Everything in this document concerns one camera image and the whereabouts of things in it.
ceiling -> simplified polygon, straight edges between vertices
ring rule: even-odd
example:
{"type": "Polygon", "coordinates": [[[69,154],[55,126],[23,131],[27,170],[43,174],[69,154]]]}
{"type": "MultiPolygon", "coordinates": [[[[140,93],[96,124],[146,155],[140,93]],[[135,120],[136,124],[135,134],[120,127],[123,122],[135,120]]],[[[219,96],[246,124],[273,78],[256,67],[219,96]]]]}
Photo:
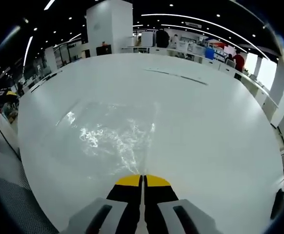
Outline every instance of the ceiling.
{"type": "MultiPolygon", "coordinates": [[[[67,41],[79,33],[82,33],[83,40],[87,40],[86,27],[83,27],[86,25],[85,12],[86,9],[100,1],[55,0],[47,11],[44,11],[44,8],[49,0],[15,0],[4,3],[0,1],[0,43],[13,27],[20,26],[20,30],[0,50],[0,73],[3,69],[13,66],[17,61],[19,61],[18,65],[22,65],[31,36],[33,36],[33,40],[27,55],[28,63],[33,61],[35,57],[41,56],[41,52],[45,48],[60,44],[61,40],[67,41]]],[[[165,13],[191,16],[219,24],[236,32],[256,46],[266,47],[279,53],[269,30],[263,29],[263,22],[230,0],[128,0],[128,2],[133,3],[133,24],[139,22],[144,25],[143,28],[148,28],[146,25],[150,25],[149,28],[157,27],[162,23],[185,26],[181,22],[188,21],[201,24],[203,31],[207,31],[209,28],[208,32],[235,44],[247,44],[238,36],[205,22],[172,16],[142,17],[141,15],[165,13]]],[[[250,52],[260,54],[255,49],[251,49],[250,52]]],[[[267,55],[271,59],[276,59],[275,56],[267,55]]]]}

